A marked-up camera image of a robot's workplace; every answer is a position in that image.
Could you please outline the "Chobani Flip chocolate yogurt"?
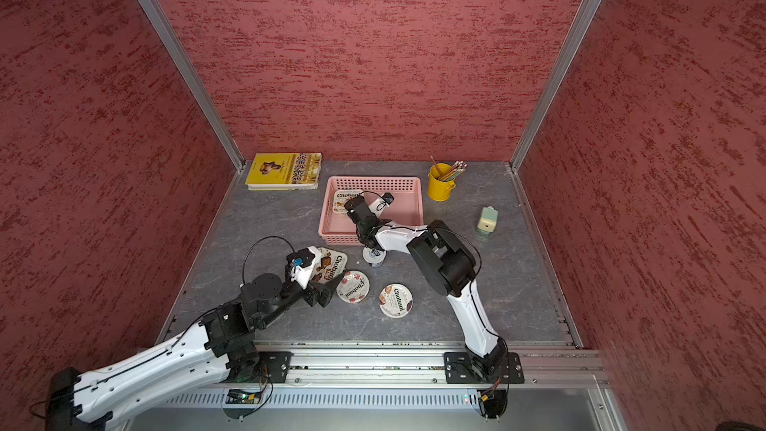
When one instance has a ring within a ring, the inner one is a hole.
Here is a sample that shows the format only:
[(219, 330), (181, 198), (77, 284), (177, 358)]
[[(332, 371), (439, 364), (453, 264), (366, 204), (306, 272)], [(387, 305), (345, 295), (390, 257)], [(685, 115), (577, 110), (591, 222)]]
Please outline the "Chobani Flip chocolate yogurt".
[(318, 248), (320, 259), (318, 265), (313, 269), (311, 280), (314, 283), (330, 283), (337, 277), (343, 275), (348, 257), (341, 251), (333, 251), (326, 247)]

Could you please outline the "small Dairy Farmers yogurt cup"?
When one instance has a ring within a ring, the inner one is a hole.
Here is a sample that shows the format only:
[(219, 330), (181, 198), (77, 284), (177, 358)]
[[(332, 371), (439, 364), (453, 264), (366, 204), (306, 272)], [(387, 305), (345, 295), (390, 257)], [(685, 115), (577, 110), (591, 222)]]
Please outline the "small Dairy Farmers yogurt cup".
[(365, 260), (365, 263), (367, 263), (369, 267), (377, 269), (377, 267), (381, 267), (381, 265), (383, 265), (386, 257), (386, 251), (379, 251), (379, 249), (371, 249), (370, 247), (365, 247), (365, 249), (362, 251), (362, 256)]

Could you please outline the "Chobani raspberry yogurt tub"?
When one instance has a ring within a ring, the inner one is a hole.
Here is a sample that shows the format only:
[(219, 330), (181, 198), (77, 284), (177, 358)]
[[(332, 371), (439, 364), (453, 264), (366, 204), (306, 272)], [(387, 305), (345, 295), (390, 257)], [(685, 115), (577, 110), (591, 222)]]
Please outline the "Chobani raspberry yogurt tub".
[(347, 271), (337, 285), (336, 293), (345, 303), (355, 304), (364, 301), (370, 291), (370, 281), (362, 271)]

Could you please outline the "Chobani Flip strawberry yogurt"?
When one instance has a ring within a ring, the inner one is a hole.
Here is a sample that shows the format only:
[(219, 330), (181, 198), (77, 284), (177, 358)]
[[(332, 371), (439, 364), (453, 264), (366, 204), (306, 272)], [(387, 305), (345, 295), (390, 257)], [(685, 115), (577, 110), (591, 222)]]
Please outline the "Chobani Flip strawberry yogurt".
[(333, 213), (345, 215), (347, 213), (345, 205), (361, 193), (361, 190), (337, 190), (333, 195), (331, 203)]

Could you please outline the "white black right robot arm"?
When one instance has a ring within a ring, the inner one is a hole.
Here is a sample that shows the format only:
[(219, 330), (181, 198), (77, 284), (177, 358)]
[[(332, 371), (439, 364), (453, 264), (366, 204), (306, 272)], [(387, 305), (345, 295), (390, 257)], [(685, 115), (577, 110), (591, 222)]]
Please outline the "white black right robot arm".
[(461, 325), (472, 371), (487, 379), (509, 360), (508, 345), (492, 327), (480, 299), (477, 277), (481, 270), (478, 251), (469, 251), (466, 241), (444, 221), (421, 227), (406, 227), (381, 217), (393, 204), (393, 195), (379, 196), (372, 204), (363, 193), (344, 204), (355, 225), (357, 239), (373, 255), (410, 255), (430, 287), (446, 297)]

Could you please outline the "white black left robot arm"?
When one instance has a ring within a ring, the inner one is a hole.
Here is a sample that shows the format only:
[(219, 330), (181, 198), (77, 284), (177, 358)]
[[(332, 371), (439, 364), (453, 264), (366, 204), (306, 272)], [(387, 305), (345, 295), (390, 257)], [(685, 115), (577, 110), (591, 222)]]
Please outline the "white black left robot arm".
[(120, 362), (51, 380), (45, 402), (48, 430), (108, 430), (159, 404), (217, 383), (281, 383), (288, 356), (260, 351), (255, 337), (295, 303), (327, 306), (341, 282), (285, 283), (265, 273), (232, 301), (204, 312), (185, 331)]

